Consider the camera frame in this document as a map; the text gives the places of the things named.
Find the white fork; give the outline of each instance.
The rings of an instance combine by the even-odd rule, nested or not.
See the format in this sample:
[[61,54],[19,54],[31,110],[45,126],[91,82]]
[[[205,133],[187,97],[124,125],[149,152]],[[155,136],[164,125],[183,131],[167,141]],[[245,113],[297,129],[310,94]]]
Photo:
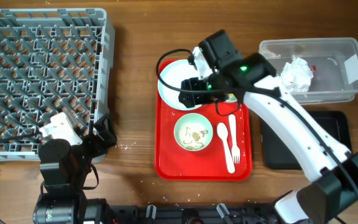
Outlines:
[[233,114],[229,115],[230,134],[232,140],[231,157],[235,164],[240,163],[240,148],[237,146],[237,133],[236,133],[236,116]]

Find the red tray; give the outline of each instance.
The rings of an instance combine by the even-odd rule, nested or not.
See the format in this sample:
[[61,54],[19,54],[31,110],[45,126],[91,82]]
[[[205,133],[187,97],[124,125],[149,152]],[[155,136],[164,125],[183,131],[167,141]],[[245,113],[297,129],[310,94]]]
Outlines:
[[[166,60],[160,66],[160,72],[169,63]],[[220,103],[219,112],[229,113],[237,108],[237,103]],[[204,115],[214,128],[211,143],[203,150],[190,152],[180,147],[173,135],[173,127],[179,118],[187,113]],[[155,119],[154,167],[157,174],[167,180],[215,180],[240,181],[246,179],[252,170],[251,139],[248,108],[242,105],[235,113],[237,121],[237,145],[241,151],[240,164],[235,164],[236,171],[227,171],[221,139],[216,134],[216,126],[222,122],[229,131],[227,141],[231,148],[231,134],[228,116],[220,116],[215,105],[205,105],[191,111],[180,111],[169,107],[157,91]]]

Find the green bowl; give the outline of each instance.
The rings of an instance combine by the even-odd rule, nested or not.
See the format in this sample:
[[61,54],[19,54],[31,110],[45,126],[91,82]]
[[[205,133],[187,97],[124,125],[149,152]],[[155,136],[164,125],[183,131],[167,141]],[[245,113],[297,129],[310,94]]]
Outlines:
[[[183,124],[186,123],[200,123],[201,125],[204,126],[205,130],[208,131],[207,139],[203,147],[192,150],[192,149],[187,149],[182,145],[179,138],[179,129]],[[212,128],[212,124],[211,122],[209,122],[208,119],[206,119],[206,117],[198,113],[188,113],[186,115],[183,115],[181,118],[179,118],[173,129],[173,135],[175,136],[175,140],[177,141],[179,146],[186,149],[187,151],[195,152],[205,149],[205,147],[207,147],[211,143],[212,137],[214,135],[213,131],[214,129]]]

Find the wooden table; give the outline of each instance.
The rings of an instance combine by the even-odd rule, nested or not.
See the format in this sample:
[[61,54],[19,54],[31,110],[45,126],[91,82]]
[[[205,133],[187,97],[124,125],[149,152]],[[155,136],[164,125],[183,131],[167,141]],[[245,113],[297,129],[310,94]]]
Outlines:
[[[264,167],[258,116],[254,113],[251,113],[254,170],[247,180],[230,183],[161,179],[154,171],[155,63],[164,52],[192,49],[219,29],[226,29],[244,55],[258,51],[259,43],[269,39],[354,37],[358,41],[358,1],[0,0],[0,8],[46,7],[102,7],[116,29],[109,108],[120,146],[111,148],[107,158],[96,164],[101,183],[96,190],[86,193],[88,198],[106,198],[111,205],[143,207],[148,202],[170,205],[271,202],[282,193],[308,183],[302,171]],[[358,150],[358,94],[350,103],[308,109],[345,112],[353,148]],[[7,223],[32,223],[41,182],[38,162],[1,163],[0,218]],[[86,184],[95,182],[90,175]],[[358,223],[358,204],[340,217],[348,223]]]

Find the gray dish rack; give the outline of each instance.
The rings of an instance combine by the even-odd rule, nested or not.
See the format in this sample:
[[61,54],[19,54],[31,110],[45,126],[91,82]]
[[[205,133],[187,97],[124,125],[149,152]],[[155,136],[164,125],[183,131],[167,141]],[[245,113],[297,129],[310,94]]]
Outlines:
[[[93,123],[109,113],[114,36],[104,9],[0,9],[0,139],[65,110],[83,134],[95,133]],[[0,161],[39,161],[43,140],[1,144]]]

